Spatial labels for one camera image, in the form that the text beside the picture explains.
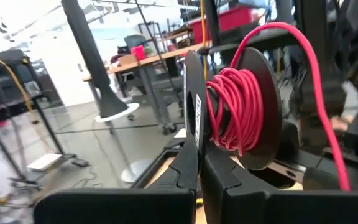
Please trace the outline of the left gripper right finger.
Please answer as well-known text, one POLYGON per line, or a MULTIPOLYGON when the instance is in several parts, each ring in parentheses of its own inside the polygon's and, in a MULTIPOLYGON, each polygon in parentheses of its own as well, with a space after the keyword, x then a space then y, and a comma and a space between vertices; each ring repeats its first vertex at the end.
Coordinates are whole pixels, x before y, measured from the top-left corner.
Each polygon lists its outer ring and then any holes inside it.
POLYGON ((214 144, 200 182, 208 224, 358 224, 358 191, 278 190, 214 144))

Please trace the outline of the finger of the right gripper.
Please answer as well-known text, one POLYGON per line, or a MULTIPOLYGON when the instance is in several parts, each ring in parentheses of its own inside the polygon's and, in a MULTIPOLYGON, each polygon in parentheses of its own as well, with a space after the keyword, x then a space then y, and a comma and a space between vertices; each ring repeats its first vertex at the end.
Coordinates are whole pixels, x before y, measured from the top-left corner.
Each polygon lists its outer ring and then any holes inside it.
POLYGON ((304 190, 340 190, 338 177, 316 168, 308 168, 302 180, 304 190))

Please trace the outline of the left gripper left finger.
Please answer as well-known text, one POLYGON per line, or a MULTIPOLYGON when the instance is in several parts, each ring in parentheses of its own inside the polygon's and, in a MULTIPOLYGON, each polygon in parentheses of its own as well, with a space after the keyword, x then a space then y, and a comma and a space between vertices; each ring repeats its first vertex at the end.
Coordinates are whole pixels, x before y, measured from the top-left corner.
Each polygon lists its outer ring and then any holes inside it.
POLYGON ((198 149, 187 140, 147 188, 60 190, 34 208, 34 224, 194 224, 198 149))

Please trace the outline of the white power box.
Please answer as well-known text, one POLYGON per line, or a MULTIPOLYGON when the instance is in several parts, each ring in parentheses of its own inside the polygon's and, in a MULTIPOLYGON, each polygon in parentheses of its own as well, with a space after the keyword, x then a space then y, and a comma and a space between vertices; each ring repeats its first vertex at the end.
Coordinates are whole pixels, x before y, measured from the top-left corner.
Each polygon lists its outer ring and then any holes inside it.
POLYGON ((46 171, 62 157, 61 154, 48 153, 30 163, 27 168, 36 172, 46 171))

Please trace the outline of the black column on white base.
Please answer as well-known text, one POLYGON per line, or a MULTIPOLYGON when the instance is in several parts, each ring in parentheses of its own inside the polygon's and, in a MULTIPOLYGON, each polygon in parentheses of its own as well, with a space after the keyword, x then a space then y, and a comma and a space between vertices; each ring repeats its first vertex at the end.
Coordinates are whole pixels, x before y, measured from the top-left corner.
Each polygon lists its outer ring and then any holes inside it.
POLYGON ((135 111, 138 103, 123 102, 111 89, 110 79, 78 1, 61 0, 61 4, 89 74, 100 92, 99 116, 95 121, 108 122, 135 111))

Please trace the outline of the red plastic crate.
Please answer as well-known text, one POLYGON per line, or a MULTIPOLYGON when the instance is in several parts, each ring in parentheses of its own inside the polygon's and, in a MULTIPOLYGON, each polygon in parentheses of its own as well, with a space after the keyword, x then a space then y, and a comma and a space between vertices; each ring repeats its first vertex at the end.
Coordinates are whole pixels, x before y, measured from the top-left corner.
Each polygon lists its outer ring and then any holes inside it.
MULTIPOLYGON (((252 22, 252 9, 239 6, 219 14, 220 31, 228 31, 252 22)), ((201 20, 191 22, 193 38, 196 44, 203 41, 201 20)))

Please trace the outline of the metal wheeled cart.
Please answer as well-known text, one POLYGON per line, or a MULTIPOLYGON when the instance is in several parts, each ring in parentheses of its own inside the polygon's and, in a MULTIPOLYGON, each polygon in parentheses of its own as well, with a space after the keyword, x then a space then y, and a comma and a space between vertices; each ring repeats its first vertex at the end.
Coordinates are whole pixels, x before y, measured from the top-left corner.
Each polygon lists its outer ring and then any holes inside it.
POLYGON ((152 107, 154 116, 162 133, 168 135, 177 131, 177 124, 171 119, 168 107, 173 103, 178 105, 178 115, 183 117, 183 93, 181 76, 171 76, 163 64, 159 73, 153 64, 141 65, 137 71, 142 80, 148 104, 152 107))

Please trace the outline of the small cardboard box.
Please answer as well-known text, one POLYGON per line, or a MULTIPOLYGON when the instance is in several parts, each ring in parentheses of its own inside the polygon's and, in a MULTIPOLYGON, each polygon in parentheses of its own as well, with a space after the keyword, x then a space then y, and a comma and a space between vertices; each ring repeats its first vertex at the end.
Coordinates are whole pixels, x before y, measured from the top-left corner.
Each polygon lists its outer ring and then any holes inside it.
POLYGON ((138 59, 134 54, 126 54, 118 58, 119 66, 129 65, 131 63, 137 63, 138 59))

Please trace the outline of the wooden workbench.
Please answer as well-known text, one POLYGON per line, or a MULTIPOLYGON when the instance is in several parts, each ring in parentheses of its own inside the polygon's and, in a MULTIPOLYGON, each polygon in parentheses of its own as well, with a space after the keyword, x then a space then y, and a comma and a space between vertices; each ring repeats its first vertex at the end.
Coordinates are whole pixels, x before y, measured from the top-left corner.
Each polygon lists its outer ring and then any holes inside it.
POLYGON ((129 70, 129 69, 132 69, 132 68, 142 66, 142 65, 147 65, 147 64, 150 64, 150 63, 154 63, 154 62, 157 62, 159 60, 165 60, 167 58, 172 58, 172 57, 176 57, 176 56, 184 56, 189 50, 198 50, 203 46, 204 45, 202 43, 191 45, 189 47, 185 47, 185 48, 182 48, 182 49, 176 49, 176 50, 171 51, 171 52, 163 53, 161 56, 154 55, 154 56, 151 56, 151 57, 147 57, 146 59, 138 61, 137 63, 131 63, 129 65, 125 65, 125 66, 121 66, 121 67, 119 66, 119 62, 117 60, 117 62, 118 62, 117 66, 112 65, 112 64, 106 64, 104 66, 104 70, 107 72, 107 74, 113 74, 113 73, 117 73, 117 72, 122 72, 122 71, 125 71, 125 70, 129 70))

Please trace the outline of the small pink object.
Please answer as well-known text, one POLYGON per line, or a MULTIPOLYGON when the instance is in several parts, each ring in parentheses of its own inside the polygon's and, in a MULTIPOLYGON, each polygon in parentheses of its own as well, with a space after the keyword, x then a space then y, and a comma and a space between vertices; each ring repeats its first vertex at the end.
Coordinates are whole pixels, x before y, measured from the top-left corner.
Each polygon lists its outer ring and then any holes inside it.
POLYGON ((138 61, 144 60, 147 58, 143 45, 138 45, 136 47, 130 48, 131 54, 135 55, 138 61))

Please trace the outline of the black monitor on stand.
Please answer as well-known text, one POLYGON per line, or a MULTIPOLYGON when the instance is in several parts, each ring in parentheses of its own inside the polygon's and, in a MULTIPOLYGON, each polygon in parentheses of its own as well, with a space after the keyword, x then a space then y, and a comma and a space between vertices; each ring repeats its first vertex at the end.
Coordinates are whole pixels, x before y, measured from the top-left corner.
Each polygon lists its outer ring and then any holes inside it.
POLYGON ((19 49, 0 52, 0 105, 22 99, 16 80, 29 97, 43 97, 43 88, 30 58, 19 49))

